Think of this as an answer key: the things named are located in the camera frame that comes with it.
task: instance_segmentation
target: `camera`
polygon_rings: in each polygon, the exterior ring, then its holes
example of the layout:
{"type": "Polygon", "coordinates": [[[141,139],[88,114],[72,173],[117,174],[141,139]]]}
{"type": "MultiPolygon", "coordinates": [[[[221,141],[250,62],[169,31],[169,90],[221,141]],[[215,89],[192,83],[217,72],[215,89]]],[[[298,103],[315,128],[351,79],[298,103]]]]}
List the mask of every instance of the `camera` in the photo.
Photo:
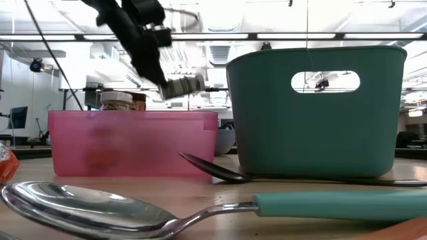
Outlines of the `camera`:
{"type": "Polygon", "coordinates": [[[34,58],[33,62],[30,64],[29,69],[34,73],[42,73],[45,70],[45,65],[43,64],[42,59],[34,58]]]}
{"type": "Polygon", "coordinates": [[[269,42],[265,42],[265,43],[262,43],[262,46],[261,46],[260,50],[271,50],[271,49],[272,49],[272,46],[270,45],[270,43],[269,42]]]}

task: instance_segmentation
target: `basket handle hole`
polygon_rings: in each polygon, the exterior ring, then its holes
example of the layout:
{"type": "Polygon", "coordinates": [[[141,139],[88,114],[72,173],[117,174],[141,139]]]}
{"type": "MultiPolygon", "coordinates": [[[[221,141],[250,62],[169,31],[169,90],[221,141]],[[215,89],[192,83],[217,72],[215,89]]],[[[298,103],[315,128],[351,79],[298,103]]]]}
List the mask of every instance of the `basket handle hole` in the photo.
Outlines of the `basket handle hole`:
{"type": "Polygon", "coordinates": [[[354,71],[306,71],[296,73],[291,80],[297,93],[348,93],[360,86],[354,71]]]}

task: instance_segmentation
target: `teal spoon handle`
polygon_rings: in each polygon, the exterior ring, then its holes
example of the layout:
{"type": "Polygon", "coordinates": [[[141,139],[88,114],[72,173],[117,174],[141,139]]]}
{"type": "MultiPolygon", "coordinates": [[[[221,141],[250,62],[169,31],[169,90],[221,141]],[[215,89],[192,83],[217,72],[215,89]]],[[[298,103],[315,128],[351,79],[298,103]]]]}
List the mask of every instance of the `teal spoon handle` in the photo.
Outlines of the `teal spoon handle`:
{"type": "Polygon", "coordinates": [[[427,217],[427,190],[304,191],[253,197],[260,217],[405,221],[427,217]]]}

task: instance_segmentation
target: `ceiling light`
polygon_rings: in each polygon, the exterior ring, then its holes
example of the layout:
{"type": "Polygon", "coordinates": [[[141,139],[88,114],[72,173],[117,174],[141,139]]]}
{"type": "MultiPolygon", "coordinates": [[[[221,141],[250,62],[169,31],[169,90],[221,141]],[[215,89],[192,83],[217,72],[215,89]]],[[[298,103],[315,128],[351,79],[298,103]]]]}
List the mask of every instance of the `ceiling light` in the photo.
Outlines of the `ceiling light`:
{"type": "Polygon", "coordinates": [[[46,40],[75,40],[74,35],[44,35],[46,40]]]}
{"type": "Polygon", "coordinates": [[[355,39],[417,39],[421,38],[423,33],[347,33],[344,38],[355,39]]]}
{"type": "Polygon", "coordinates": [[[1,40],[11,40],[11,41],[28,41],[28,40],[41,40],[40,35],[0,35],[1,40]]]}
{"type": "Polygon", "coordinates": [[[138,89],[138,88],[115,88],[113,89],[114,91],[129,91],[129,92],[133,92],[133,93],[138,93],[140,91],[143,91],[143,89],[138,89]]]}
{"type": "MultiPolygon", "coordinates": [[[[74,35],[44,35],[48,41],[75,40],[74,35]]],[[[41,41],[40,35],[0,35],[0,40],[8,41],[41,41]]]]}
{"type": "Polygon", "coordinates": [[[410,111],[408,113],[409,117],[421,117],[422,111],[410,111]]]}
{"type": "Polygon", "coordinates": [[[334,33],[260,33],[258,39],[333,39],[334,33]]]}
{"type": "Polygon", "coordinates": [[[172,34],[172,39],[190,39],[190,40],[216,40],[216,39],[247,39],[246,33],[199,33],[199,34],[172,34]]]}
{"type": "Polygon", "coordinates": [[[104,35],[84,35],[86,40],[117,40],[117,37],[113,34],[104,35]]]}
{"type": "Polygon", "coordinates": [[[196,43],[198,47],[211,47],[211,46],[244,46],[242,42],[236,43],[234,41],[214,41],[214,42],[204,42],[196,43]]]}

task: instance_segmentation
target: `table surface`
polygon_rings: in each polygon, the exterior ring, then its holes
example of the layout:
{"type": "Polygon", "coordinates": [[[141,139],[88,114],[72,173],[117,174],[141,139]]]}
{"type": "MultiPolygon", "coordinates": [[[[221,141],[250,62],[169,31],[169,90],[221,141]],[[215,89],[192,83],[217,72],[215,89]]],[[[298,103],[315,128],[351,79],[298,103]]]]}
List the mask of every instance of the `table surface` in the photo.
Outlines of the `table surface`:
{"type": "MultiPolygon", "coordinates": [[[[216,163],[237,171],[237,155],[217,157],[216,163]]],[[[396,159],[385,179],[427,180],[427,161],[396,159]]],[[[21,162],[12,182],[53,181],[141,199],[154,203],[178,217],[186,217],[210,205],[251,201],[254,193],[399,189],[396,187],[329,184],[321,182],[276,181],[242,185],[212,184],[210,179],[179,177],[56,177],[51,159],[21,162]]],[[[351,239],[387,227],[385,224],[355,221],[298,218],[259,218],[254,213],[217,215],[186,229],[174,239],[272,240],[272,239],[351,239]]],[[[0,204],[0,231],[22,240],[79,239],[26,220],[0,204]]]]}

